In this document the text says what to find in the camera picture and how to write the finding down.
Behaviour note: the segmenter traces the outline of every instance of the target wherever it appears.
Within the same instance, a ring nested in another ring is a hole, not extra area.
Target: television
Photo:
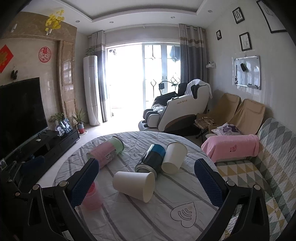
[[[39,78],[0,86],[0,159],[46,128]]]

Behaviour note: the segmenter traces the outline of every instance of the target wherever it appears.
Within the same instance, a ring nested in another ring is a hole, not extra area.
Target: red paper cutting
[[[39,50],[38,57],[42,63],[47,63],[50,60],[51,56],[52,56],[52,53],[48,47],[42,47]]]
[[[10,52],[7,45],[4,45],[3,48],[0,49],[0,73],[2,73],[6,65],[8,65],[12,57],[13,54]]]

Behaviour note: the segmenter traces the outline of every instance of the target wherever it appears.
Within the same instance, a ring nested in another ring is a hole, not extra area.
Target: metal bolt
[[[228,180],[227,181],[228,186],[233,187],[235,185],[234,181]]]
[[[60,181],[60,182],[59,182],[59,186],[60,186],[60,187],[64,187],[64,186],[66,186],[67,184],[68,184],[67,181]]]
[[[254,188],[255,188],[256,190],[258,190],[258,191],[261,189],[261,187],[260,187],[259,185],[257,185],[257,184],[254,185]]]
[[[38,184],[35,184],[34,186],[33,186],[33,190],[37,190],[39,188],[39,185]]]

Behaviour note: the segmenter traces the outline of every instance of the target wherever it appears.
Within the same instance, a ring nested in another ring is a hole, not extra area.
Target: flower pot
[[[77,129],[79,131],[79,134],[84,133],[84,125],[83,124],[77,124]]]

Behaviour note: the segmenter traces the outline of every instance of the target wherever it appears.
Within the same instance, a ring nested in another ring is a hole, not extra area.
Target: heart pattern
[[[175,221],[181,221],[181,225],[185,228],[190,228],[196,221],[196,209],[194,202],[182,204],[175,207],[170,216]]]

